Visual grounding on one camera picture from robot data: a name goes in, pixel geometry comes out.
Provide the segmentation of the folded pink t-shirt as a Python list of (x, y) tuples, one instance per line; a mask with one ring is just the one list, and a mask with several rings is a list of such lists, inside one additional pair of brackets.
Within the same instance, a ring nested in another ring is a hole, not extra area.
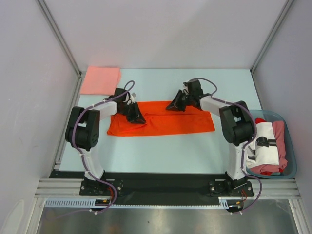
[(118, 67), (89, 66), (83, 79), (81, 95), (113, 95), (121, 79)]

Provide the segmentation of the teal plastic laundry bin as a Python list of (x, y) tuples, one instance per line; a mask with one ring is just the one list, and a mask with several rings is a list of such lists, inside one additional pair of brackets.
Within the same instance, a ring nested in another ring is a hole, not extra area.
[(272, 111), (251, 110), (250, 112), (253, 115), (254, 119), (263, 118), (267, 122), (274, 122), (278, 120), (282, 120), (284, 122), (284, 125), (285, 125), (284, 142), (285, 142), (285, 148), (286, 148), (286, 160), (288, 161), (288, 163), (284, 172), (274, 173), (273, 175), (262, 175), (262, 174), (253, 173), (248, 169), (247, 166), (246, 166), (246, 171), (249, 174), (256, 176), (258, 178), (265, 178), (265, 179), (292, 179), (294, 178), (297, 172), (297, 163), (295, 159), (291, 137), (290, 137), (285, 120), (283, 119), (282, 116)]

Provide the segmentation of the aluminium frame post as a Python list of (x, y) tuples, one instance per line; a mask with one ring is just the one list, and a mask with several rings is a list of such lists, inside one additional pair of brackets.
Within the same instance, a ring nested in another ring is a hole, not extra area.
[(48, 26), (50, 27), (53, 35), (55, 36), (60, 48), (62, 49), (65, 57), (68, 59), (71, 67), (73, 68), (75, 74), (78, 78), (81, 77), (82, 71), (79, 69), (78, 64), (66, 42), (51, 10), (49, 9), (45, 0), (35, 0), (36, 4), (38, 5), (40, 11), (42, 12)]
[(286, 17), (288, 15), (288, 13), (290, 12), (291, 8), (293, 7), (293, 5), (296, 3), (295, 0), (287, 0), (285, 1), (285, 4), (283, 5), (280, 13), (278, 14), (278, 17), (276, 18), (271, 30), (269, 31), (268, 36), (266, 37), (260, 51), (258, 52), (251, 68), (250, 68), (250, 72), (253, 75), (256, 71), (256, 69), (258, 68), (260, 62), (262, 61), (262, 59), (264, 58), (265, 54), (267, 53), (271, 43), (273, 42), (274, 38), (276, 37), (279, 29), (281, 28), (282, 24), (284, 23), (284, 21), (286, 20)]

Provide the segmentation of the red garment in bin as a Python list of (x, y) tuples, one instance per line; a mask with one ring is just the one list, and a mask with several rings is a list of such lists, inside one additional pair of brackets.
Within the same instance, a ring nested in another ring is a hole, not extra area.
[(267, 122), (267, 121), (265, 119), (263, 119), (263, 118), (256, 118), (255, 119), (255, 123), (256, 124), (263, 123), (263, 122)]

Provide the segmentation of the aluminium front rail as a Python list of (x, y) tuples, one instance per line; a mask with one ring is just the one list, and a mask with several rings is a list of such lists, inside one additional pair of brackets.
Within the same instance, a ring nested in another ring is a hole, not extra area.
[[(79, 196), (81, 179), (47, 178), (39, 181), (35, 197), (76, 198)], [(263, 179), (261, 199), (300, 199), (300, 192), (294, 179)]]

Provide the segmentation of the aluminium frame post left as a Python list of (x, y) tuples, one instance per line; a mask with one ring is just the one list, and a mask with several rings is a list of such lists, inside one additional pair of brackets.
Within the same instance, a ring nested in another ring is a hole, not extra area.
[(49, 9), (45, 0), (35, 0), (36, 4), (38, 5), (40, 11), (42, 12), (48, 26), (50, 27), (53, 35), (55, 36), (60, 48), (62, 49), (65, 57), (68, 59), (71, 67), (73, 68), (75, 74), (78, 78), (81, 77), (82, 71), (79, 69), (78, 64), (66, 42), (51, 10)]

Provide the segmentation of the pink garment in bin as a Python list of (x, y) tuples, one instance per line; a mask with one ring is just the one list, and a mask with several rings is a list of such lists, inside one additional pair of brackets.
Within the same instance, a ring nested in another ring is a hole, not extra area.
[(274, 173), (284, 172), (288, 161), (286, 160), (286, 148), (284, 142), (285, 125), (282, 120), (274, 121), (273, 132), (277, 143), (279, 154), (279, 165), (261, 165), (253, 168), (248, 168), (251, 172), (262, 175), (273, 175)]

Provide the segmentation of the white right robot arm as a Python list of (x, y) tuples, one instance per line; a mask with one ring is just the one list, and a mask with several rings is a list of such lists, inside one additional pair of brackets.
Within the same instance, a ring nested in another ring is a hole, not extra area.
[(222, 133), (230, 150), (226, 174), (231, 180), (226, 181), (225, 191), (229, 195), (237, 195), (243, 188), (239, 180), (247, 174), (245, 150), (255, 141), (257, 128), (246, 102), (229, 102), (216, 98), (217, 91), (218, 88), (212, 81), (193, 78), (183, 83), (183, 89), (178, 91), (166, 110), (184, 112), (186, 107), (193, 106), (220, 117)]

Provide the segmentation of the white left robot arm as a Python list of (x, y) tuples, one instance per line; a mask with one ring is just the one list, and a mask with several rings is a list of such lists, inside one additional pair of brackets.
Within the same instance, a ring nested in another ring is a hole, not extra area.
[(65, 140), (78, 151), (84, 167), (85, 178), (92, 180), (91, 190), (97, 195), (104, 194), (108, 183), (102, 179), (104, 169), (92, 148), (99, 140), (100, 121), (120, 114), (126, 123), (146, 123), (138, 103), (126, 89), (116, 88), (115, 93), (88, 108), (72, 108), (65, 131)]

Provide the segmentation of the aluminium frame post right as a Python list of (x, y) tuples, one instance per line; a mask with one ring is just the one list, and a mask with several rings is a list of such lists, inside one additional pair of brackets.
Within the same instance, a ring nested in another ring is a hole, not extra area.
[(276, 18), (271, 30), (269, 31), (268, 36), (266, 37), (260, 51), (258, 52), (251, 68), (250, 68), (250, 72), (253, 75), (256, 71), (256, 69), (258, 68), (260, 62), (262, 61), (262, 59), (264, 58), (265, 54), (267, 53), (271, 43), (273, 42), (274, 38), (276, 37), (279, 29), (281, 28), (282, 24), (284, 23), (284, 21), (286, 20), (286, 17), (288, 15), (288, 13), (290, 12), (291, 8), (293, 7), (293, 5), (296, 3), (295, 0), (287, 0), (285, 1), (285, 4), (283, 5), (280, 13), (278, 14), (278, 17)]

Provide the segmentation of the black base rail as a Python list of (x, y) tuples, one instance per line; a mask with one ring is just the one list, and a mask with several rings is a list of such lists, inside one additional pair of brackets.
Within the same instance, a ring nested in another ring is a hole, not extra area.
[(102, 181), (87, 179), (82, 172), (53, 171), (50, 179), (80, 179), (78, 194), (95, 197), (96, 206), (205, 206), (216, 205), (220, 197), (238, 201), (252, 198), (252, 184), (246, 177), (237, 182), (226, 174), (109, 173)]

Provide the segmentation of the orange polo t-shirt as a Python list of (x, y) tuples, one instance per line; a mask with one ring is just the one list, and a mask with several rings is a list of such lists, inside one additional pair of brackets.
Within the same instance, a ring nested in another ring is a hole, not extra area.
[(169, 101), (139, 102), (138, 106), (146, 120), (145, 124), (129, 123), (126, 116), (111, 116), (108, 135), (117, 137), (147, 137), (194, 134), (215, 131), (210, 112), (193, 106), (184, 112), (166, 110)]

